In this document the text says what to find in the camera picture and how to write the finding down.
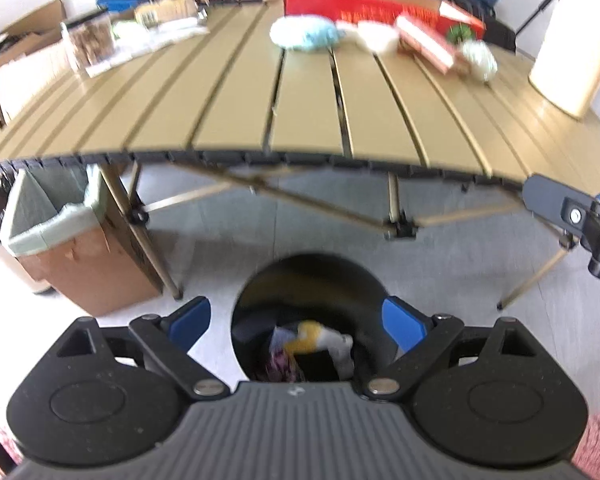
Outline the purple linen drawstring pouch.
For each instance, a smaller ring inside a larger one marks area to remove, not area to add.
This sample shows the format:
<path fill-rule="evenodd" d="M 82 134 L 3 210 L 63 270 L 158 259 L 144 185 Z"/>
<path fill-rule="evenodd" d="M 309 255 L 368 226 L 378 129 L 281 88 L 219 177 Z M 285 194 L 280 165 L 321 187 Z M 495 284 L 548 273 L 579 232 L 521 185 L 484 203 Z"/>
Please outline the purple linen drawstring pouch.
<path fill-rule="evenodd" d="M 291 342 L 297 338 L 297 332 L 286 327 L 275 326 L 272 331 L 270 343 L 268 344 L 268 352 L 276 353 L 282 351 L 287 342 Z"/>

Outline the yellow white plush hamster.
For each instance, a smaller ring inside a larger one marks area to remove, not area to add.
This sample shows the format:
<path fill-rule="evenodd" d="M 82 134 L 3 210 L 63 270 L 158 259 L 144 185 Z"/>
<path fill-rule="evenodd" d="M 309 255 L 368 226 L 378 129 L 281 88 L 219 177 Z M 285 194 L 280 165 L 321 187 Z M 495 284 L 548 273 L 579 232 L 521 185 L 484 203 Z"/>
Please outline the yellow white plush hamster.
<path fill-rule="evenodd" d="M 292 357 L 296 353 L 327 350 L 334 361 L 340 380 L 350 379 L 354 373 L 352 359 L 353 338 L 315 321 L 302 321 L 297 326 L 297 338 L 284 345 Z"/>

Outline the purple satin scrunchie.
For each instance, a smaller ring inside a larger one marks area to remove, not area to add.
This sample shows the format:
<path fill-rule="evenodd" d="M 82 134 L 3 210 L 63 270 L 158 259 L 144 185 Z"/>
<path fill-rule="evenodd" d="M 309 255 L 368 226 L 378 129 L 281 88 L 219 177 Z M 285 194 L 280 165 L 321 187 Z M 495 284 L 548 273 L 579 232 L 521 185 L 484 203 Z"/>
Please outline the purple satin scrunchie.
<path fill-rule="evenodd" d="M 272 352 L 265 363 L 267 382 L 302 382 L 302 371 L 294 358 L 284 349 Z"/>

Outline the pink layered sponge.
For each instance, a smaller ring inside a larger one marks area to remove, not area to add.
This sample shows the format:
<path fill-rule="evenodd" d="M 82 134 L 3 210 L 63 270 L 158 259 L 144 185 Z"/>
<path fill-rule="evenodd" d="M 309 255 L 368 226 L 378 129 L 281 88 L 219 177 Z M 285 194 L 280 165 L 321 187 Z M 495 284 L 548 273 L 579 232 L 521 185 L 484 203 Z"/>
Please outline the pink layered sponge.
<path fill-rule="evenodd" d="M 403 13 L 396 18 L 394 27 L 401 39 L 440 73 L 446 74 L 450 70 L 459 74 L 469 73 L 469 64 L 457 47 L 426 23 Z"/>

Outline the light blue plush toy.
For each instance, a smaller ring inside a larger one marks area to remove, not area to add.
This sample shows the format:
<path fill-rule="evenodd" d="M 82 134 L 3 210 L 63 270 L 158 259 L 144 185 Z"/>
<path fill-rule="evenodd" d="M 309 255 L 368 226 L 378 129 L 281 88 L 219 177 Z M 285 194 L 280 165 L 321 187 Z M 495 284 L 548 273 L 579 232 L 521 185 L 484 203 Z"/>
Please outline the light blue plush toy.
<path fill-rule="evenodd" d="M 312 52 L 338 46 L 346 34 L 336 24 L 319 15 L 285 15 L 278 18 L 268 36 L 286 50 Z"/>

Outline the black sock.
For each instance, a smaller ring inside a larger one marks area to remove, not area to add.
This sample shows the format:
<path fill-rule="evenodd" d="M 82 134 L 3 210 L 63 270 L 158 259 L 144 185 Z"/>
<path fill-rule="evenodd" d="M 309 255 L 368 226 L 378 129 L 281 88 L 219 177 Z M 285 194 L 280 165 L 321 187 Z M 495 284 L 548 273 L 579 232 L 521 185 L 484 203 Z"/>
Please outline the black sock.
<path fill-rule="evenodd" d="M 294 355 L 305 382 L 339 382 L 338 370 L 327 350 Z"/>

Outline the black round trash bin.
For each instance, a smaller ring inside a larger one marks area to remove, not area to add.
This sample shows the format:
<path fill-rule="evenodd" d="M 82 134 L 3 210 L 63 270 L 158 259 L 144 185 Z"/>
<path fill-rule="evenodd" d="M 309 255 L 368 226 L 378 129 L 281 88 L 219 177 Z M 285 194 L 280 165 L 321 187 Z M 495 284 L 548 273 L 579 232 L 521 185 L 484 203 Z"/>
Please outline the black round trash bin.
<path fill-rule="evenodd" d="M 315 321 L 353 337 L 354 376 L 389 365 L 398 346 L 385 332 L 381 282 L 359 264 L 329 254 L 299 254 L 271 263 L 242 290 L 232 315 L 232 345 L 242 371 L 262 380 L 265 346 L 276 327 Z"/>

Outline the cardboard box with green liner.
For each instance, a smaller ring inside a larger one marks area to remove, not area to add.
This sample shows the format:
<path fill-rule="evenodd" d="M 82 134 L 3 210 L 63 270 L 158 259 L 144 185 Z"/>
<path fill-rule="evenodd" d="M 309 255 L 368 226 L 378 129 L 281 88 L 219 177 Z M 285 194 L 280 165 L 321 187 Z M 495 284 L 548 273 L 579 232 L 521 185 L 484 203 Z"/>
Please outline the cardboard box with green liner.
<path fill-rule="evenodd" d="M 162 295 L 96 166 L 19 170 L 0 240 L 31 278 L 91 316 Z"/>

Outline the tan folding slat table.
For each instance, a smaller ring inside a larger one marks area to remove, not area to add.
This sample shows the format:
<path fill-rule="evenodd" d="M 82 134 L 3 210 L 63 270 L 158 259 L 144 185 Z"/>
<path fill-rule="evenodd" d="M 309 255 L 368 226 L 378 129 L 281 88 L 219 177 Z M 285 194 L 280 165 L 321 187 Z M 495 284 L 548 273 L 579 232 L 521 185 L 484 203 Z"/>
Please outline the tan folding slat table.
<path fill-rule="evenodd" d="M 178 294 L 149 241 L 145 208 L 119 169 L 175 164 L 381 232 L 481 218 L 493 207 L 410 218 L 399 183 L 443 178 L 518 191 L 542 174 L 600 193 L 600 121 L 575 120 L 528 81 L 530 64 L 496 52 L 490 84 L 442 75 L 414 55 L 356 47 L 289 52 L 268 31 L 276 3 L 222 6 L 209 30 L 97 77 L 65 72 L 0 133 L 0 172 L 96 165 L 159 281 Z M 287 166 L 361 169 L 388 179 L 389 215 L 362 216 L 268 183 Z"/>

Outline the printed paper sheet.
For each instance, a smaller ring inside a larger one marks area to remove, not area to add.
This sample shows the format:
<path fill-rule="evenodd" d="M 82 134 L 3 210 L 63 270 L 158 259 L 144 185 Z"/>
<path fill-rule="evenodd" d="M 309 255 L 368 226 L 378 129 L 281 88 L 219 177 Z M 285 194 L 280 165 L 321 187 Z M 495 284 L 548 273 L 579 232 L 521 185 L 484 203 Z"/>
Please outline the printed paper sheet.
<path fill-rule="evenodd" d="M 120 21 L 111 26 L 114 53 L 102 62 L 87 67 L 85 71 L 88 76 L 94 78 L 134 58 L 156 52 L 188 38 L 207 35 L 208 32 L 209 27 L 206 22 L 201 22 L 198 18 L 181 18 L 151 28 L 134 21 Z"/>

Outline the clear jar with snacks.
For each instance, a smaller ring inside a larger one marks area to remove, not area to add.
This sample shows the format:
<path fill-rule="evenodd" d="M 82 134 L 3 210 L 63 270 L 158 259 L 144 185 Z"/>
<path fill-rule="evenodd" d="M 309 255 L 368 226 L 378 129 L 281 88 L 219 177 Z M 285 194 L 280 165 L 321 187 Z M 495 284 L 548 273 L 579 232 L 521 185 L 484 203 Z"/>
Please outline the clear jar with snacks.
<path fill-rule="evenodd" d="M 69 65 L 76 72 L 97 65 L 114 54 L 107 8 L 96 8 L 68 18 L 60 23 L 60 32 Z"/>

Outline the yellow medicine box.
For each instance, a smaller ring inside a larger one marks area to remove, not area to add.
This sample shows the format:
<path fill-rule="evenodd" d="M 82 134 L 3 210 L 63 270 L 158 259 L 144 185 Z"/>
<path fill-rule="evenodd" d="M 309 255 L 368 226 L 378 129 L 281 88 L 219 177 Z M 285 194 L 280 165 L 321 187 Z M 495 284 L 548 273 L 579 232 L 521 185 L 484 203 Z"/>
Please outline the yellow medicine box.
<path fill-rule="evenodd" d="M 135 21 L 146 28 L 182 18 L 191 18 L 197 14 L 196 0 L 156 0 L 143 3 L 134 10 Z"/>

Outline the blue carton box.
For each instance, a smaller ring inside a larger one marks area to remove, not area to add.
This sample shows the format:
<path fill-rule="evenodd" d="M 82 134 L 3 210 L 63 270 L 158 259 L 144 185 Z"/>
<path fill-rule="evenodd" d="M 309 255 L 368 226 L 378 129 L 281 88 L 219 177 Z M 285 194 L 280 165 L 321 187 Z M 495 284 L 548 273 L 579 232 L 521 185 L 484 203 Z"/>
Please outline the blue carton box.
<path fill-rule="evenodd" d="M 148 0 L 96 0 L 96 4 L 109 12 L 120 13 L 135 9 Z"/>

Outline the far left cardboard box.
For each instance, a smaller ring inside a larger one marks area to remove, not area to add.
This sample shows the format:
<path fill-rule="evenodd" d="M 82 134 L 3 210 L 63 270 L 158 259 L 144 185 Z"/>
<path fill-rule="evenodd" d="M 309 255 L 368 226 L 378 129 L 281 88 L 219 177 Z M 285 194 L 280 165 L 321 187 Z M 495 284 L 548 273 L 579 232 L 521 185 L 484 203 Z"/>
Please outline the far left cardboard box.
<path fill-rule="evenodd" d="M 8 63 L 56 44 L 61 38 L 60 24 L 67 17 L 62 0 L 50 0 L 2 30 L 0 64 Z"/>

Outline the red cardboard fruit box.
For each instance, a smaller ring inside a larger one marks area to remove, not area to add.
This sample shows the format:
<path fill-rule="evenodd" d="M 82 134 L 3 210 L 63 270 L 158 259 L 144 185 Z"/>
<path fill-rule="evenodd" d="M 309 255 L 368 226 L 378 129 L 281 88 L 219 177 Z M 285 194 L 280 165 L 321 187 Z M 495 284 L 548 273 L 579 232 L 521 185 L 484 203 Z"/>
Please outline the red cardboard fruit box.
<path fill-rule="evenodd" d="M 486 24 L 448 0 L 284 0 L 287 15 L 321 15 L 355 24 L 374 21 L 392 25 L 407 14 L 434 29 L 452 44 L 481 40 Z"/>

